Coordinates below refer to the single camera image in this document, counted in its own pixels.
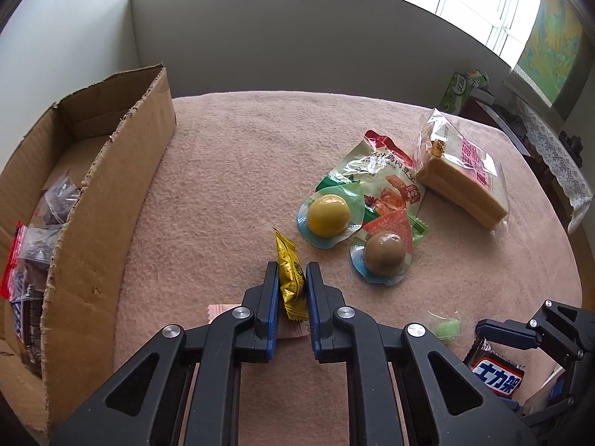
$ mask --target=dark snack packet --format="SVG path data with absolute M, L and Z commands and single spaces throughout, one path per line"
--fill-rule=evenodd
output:
M 463 363 L 495 394 L 510 399 L 525 375 L 525 366 L 492 350 L 488 341 L 478 337 Z

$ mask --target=map on wall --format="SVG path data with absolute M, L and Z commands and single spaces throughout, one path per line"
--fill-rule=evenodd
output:
M 575 62 L 582 25 L 566 0 L 541 0 L 518 66 L 549 100 L 556 100 Z

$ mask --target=chocolate bar wrapper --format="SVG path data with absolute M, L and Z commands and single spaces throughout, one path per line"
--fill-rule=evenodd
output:
M 13 307 L 14 325 L 21 361 L 31 372 L 41 377 L 41 314 L 42 298 L 19 298 Z
M 525 375 L 525 366 L 492 350 L 489 342 L 478 337 L 463 360 L 481 382 L 496 395 L 510 399 Z

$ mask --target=pink table cover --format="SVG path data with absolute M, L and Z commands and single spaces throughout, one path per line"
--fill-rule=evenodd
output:
M 430 234 L 395 287 L 353 269 L 349 240 L 310 246 L 296 227 L 301 202 L 367 129 L 412 154 L 424 109 L 395 102 L 295 92 L 211 94 L 174 100 L 177 130 L 139 217 L 118 307 L 115 363 L 161 327 L 206 324 L 207 306 L 238 303 L 276 260 L 273 226 L 294 240 L 303 266 L 320 262 L 328 285 L 379 323 L 402 327 L 427 311 L 462 318 L 451 346 L 461 359 L 478 320 L 527 321 L 545 299 L 581 304 L 566 234 L 522 156 L 497 129 L 453 117 L 504 167 L 509 232 L 495 238 L 428 190 L 419 217 Z M 553 369 L 543 352 L 501 349 L 527 366 L 523 402 Z M 308 337 L 281 340 L 268 365 L 244 365 L 240 445 L 348 444 L 344 365 L 320 365 Z

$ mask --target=cardboard box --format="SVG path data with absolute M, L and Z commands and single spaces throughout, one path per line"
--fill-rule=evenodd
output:
M 0 262 L 17 221 L 70 169 L 81 197 L 50 266 L 42 315 L 43 381 L 20 362 L 10 304 L 0 390 L 30 429 L 52 432 L 111 374 L 120 282 L 136 219 L 176 127 L 162 65 L 113 75 L 50 107 L 0 174 Z

